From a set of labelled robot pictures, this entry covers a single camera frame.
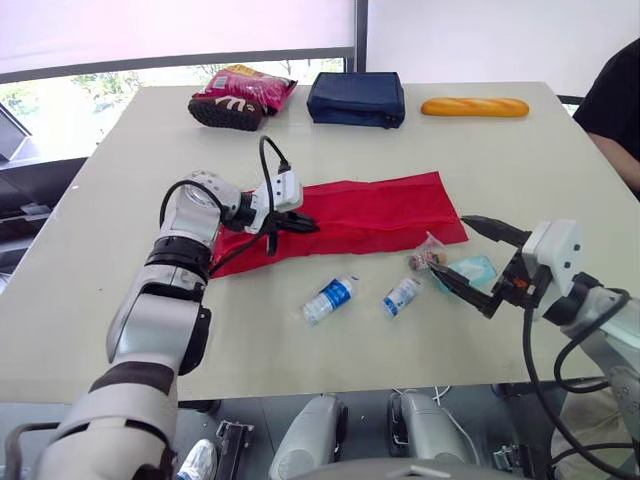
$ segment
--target bread loaf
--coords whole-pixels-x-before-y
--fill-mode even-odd
[[[529,105],[517,98],[431,98],[420,109],[425,115],[523,117]]]

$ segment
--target white table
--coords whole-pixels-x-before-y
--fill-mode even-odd
[[[263,133],[305,184],[438,170],[460,214],[527,229],[543,219],[575,218],[584,235],[583,269],[640,294],[638,203],[544,84],[407,85],[398,130],[314,125],[308,88],[298,87],[287,109],[256,133],[200,126],[186,108],[193,91],[143,89],[38,235],[0,296],[0,400],[72,402],[87,391],[108,368],[107,329],[150,251],[166,188],[194,169],[255,187]],[[531,113],[425,117],[420,104],[433,96],[518,97]],[[514,252],[470,237],[450,256],[486,254],[501,270]],[[510,305],[487,320],[429,286],[398,318],[385,319],[380,302],[407,275],[405,256],[296,258],[212,281],[203,301],[214,313],[207,352],[181,378],[181,398],[526,381],[522,311]],[[358,298],[310,328],[301,305],[344,272],[361,277]],[[542,377],[551,378],[565,342],[557,327],[536,324]],[[565,372],[599,373],[581,352]]]

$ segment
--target blue pouch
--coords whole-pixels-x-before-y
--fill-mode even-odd
[[[395,72],[320,73],[307,100],[314,123],[398,128],[404,91]]]

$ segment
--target wall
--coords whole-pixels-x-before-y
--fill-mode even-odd
[[[369,0],[367,70],[405,83],[542,80],[584,96],[638,36],[638,0]]]

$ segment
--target wire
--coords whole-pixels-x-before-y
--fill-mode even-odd
[[[271,214],[275,211],[275,208],[274,208],[274,200],[273,200],[273,186],[271,185],[271,176],[269,175],[269,167],[267,166],[267,159],[264,153],[265,143],[268,143],[271,146],[271,148],[273,148],[273,150],[276,152],[278,157],[280,157],[280,168],[278,169],[278,171],[280,171],[280,169],[291,168],[289,165],[289,162],[287,161],[283,153],[280,151],[278,146],[275,144],[275,142],[271,140],[271,138],[269,138],[268,136],[262,135],[260,137],[260,141],[258,142],[258,151],[260,153],[260,165],[262,166],[262,174],[264,175],[264,181],[267,184],[267,194],[269,198],[269,211],[267,212],[267,215],[264,218],[262,227],[260,228],[258,233],[256,233],[256,235],[251,240],[239,246],[233,252],[225,255],[216,264],[214,264],[209,270],[210,277],[215,275],[218,270],[220,270],[222,267],[224,267],[227,263],[229,263],[231,260],[236,258],[238,255],[240,255],[243,252],[246,252],[249,248],[255,245],[258,242],[258,240],[260,240],[266,234],[271,233],[271,230],[273,228],[273,225],[271,222],[271,218],[272,218]]]
[[[539,274],[536,274],[536,278],[534,278],[533,284],[536,286],[539,285],[541,280],[544,280],[545,275],[550,275],[551,272],[548,268],[543,268],[540,270]],[[618,298],[617,302],[613,307],[615,308],[618,302],[624,301],[624,296]],[[637,477],[633,474],[627,473],[619,468],[615,468],[608,463],[603,462],[598,457],[589,452],[588,449],[582,445],[576,437],[569,431],[567,425],[562,421],[562,419],[558,416],[556,412],[553,411],[551,405],[547,401],[544,393],[542,391],[542,386],[540,385],[540,378],[538,377],[538,372],[536,371],[535,363],[533,361],[533,353],[531,349],[531,331],[533,327],[533,312],[535,306],[532,302],[529,302],[524,310],[524,326],[522,328],[522,350],[524,351],[524,362],[527,367],[527,372],[529,373],[529,378],[531,380],[531,384],[533,385],[534,391],[538,400],[540,401],[542,408],[546,412],[547,416],[554,424],[554,426],[558,429],[558,431],[562,434],[562,436],[567,440],[567,442],[576,450],[576,453],[580,454],[585,460],[591,463],[593,466],[599,468],[603,472],[608,473],[609,475],[613,475],[614,477],[620,478],[622,480],[637,480],[640,477]]]
[[[631,440],[631,445],[633,446],[633,454],[636,459],[636,465],[640,467],[640,442],[636,439]]]
[[[222,202],[218,200],[218,197],[216,197],[216,195],[211,190],[209,190],[207,187],[205,187],[201,183],[196,182],[195,180],[184,179],[171,185],[169,187],[169,190],[167,190],[167,193],[164,194],[164,198],[162,199],[162,204],[160,205],[160,228],[162,228],[162,224],[164,223],[164,217],[167,213],[167,205],[169,203],[169,199],[171,199],[171,195],[173,195],[173,192],[175,192],[176,189],[182,187],[183,185],[191,185],[192,187],[196,187],[202,190],[204,193],[207,194],[207,196],[211,199],[211,201],[216,204],[216,206],[220,210],[221,217],[226,213],[227,207],[222,205]]]
[[[478,455],[478,450],[476,450],[476,446],[473,443],[473,440],[471,440],[471,437],[469,436],[469,434],[467,433],[467,431],[462,428],[462,425],[460,425],[455,418],[453,418],[453,415],[451,415],[451,413],[444,407],[440,407],[440,409],[446,413],[446,415],[449,417],[449,420],[451,420],[453,422],[453,424],[456,426],[456,428],[458,430],[460,430],[460,433],[462,433],[462,435],[464,435],[464,438],[467,439],[467,442],[469,442],[469,445],[471,446],[471,450],[473,451],[473,457],[475,458],[475,462],[476,465],[482,465],[480,463],[480,456]]]
[[[449,392],[449,390],[451,390],[451,386],[447,385],[446,387],[444,387],[444,390],[441,392],[438,392],[437,386],[434,388],[436,389],[436,396],[433,397],[432,400],[438,402],[438,405],[440,405],[440,399],[444,397]]]
[[[444,387],[444,390],[442,392],[438,393],[438,387],[434,386],[433,388],[436,389],[436,396],[435,397],[431,397],[431,400],[433,400],[434,402],[438,403],[438,406],[440,405],[440,399],[442,397],[444,397],[447,392],[449,392],[449,390],[451,390],[451,386],[447,385],[446,387]],[[396,392],[398,395],[404,395],[405,393],[409,393],[409,392],[415,392],[418,393],[418,390],[416,390],[415,388],[406,388],[404,390],[399,390],[397,388],[393,388],[392,389],[394,392]]]
[[[578,335],[576,335],[562,350],[556,357],[556,361],[553,365],[553,375],[562,388],[569,392],[573,393],[591,393],[597,392],[598,390],[602,390],[603,388],[607,388],[609,386],[609,382],[604,381],[600,382],[596,385],[589,385],[587,387],[574,387],[573,385],[569,385],[569,383],[562,378],[562,365],[566,360],[567,356],[577,347],[579,346],[589,335],[598,330],[602,325],[607,323],[614,315],[616,315],[620,310],[624,308],[627,302],[630,300],[631,296],[629,292],[625,290],[619,290],[615,288],[610,289],[612,292],[620,294],[620,298],[617,302],[613,304],[609,310],[600,315],[591,325],[582,330]]]
[[[594,443],[593,445],[583,445],[586,450],[605,450],[609,448],[633,448],[631,443]],[[553,457],[549,462],[549,465],[554,465],[558,463],[560,460],[565,459],[566,457],[570,457],[571,455],[575,455],[578,451],[575,448],[570,448],[569,450],[565,450],[564,452],[560,452],[558,455]]]
[[[269,445],[271,445],[271,452],[273,455],[276,454],[276,449],[273,448],[273,439],[271,438],[271,430],[269,429],[269,421],[267,420],[267,414],[264,412],[264,403],[262,403],[262,398],[260,400],[260,408],[262,409],[262,418],[264,419],[264,426],[267,430],[267,437],[269,438]]]

